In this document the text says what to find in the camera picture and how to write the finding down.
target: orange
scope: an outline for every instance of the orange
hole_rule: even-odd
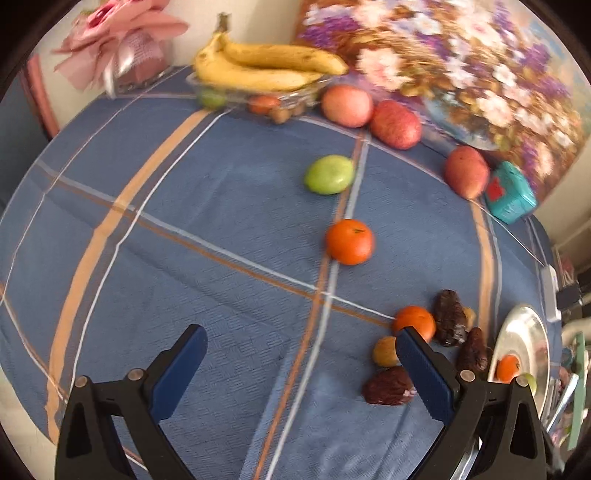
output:
[[[374,235],[358,220],[341,220],[326,232],[326,251],[344,265],[358,265],[374,252]]]
[[[394,334],[405,327],[414,327],[426,342],[431,341],[437,329],[433,315],[427,309],[416,305],[410,305],[399,310],[396,318],[392,321]]]
[[[511,383],[519,375],[519,358],[515,355],[505,355],[496,365],[496,378],[499,382]]]
[[[257,115],[267,115],[278,106],[281,106],[281,101],[272,95],[257,95],[248,101],[248,109]]]

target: banana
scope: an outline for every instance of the banana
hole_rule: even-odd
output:
[[[217,31],[193,62],[202,82],[255,92],[291,92],[315,82],[321,73],[255,69],[233,63],[222,51],[223,32]]]
[[[293,69],[329,75],[343,75],[349,70],[339,56],[318,48],[240,44],[232,42],[225,33],[221,40],[226,57],[247,67]]]

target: white wall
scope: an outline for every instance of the white wall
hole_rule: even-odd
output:
[[[217,25],[217,15],[231,14],[232,37],[252,43],[289,43],[295,28],[300,0],[171,0],[167,13],[190,24],[189,30],[174,40],[175,64],[191,62],[197,50],[205,45]],[[35,53],[41,59],[45,86],[58,124],[62,127],[98,94],[99,89],[79,92],[55,66],[65,57],[52,54],[68,34],[73,20],[83,9],[94,9],[98,0],[82,0],[41,40]]]
[[[591,141],[535,215],[555,243],[591,217]]]

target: floral painting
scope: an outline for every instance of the floral painting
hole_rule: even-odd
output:
[[[591,131],[591,86],[517,0],[304,0],[296,42],[337,53],[345,81],[509,160],[542,201]]]

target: screw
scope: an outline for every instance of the screw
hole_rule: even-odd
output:
[[[527,381],[527,378],[525,378],[523,375],[520,375],[517,377],[517,384],[520,387],[527,387],[530,383]]]
[[[76,381],[74,382],[74,385],[77,386],[78,388],[82,388],[87,383],[88,383],[88,377],[82,376],[82,377],[76,378]]]
[[[141,368],[134,368],[127,374],[127,378],[130,380],[138,381],[144,376],[144,371]]]
[[[460,372],[460,378],[464,382],[474,382],[474,380],[476,379],[476,375],[472,370],[462,370]]]

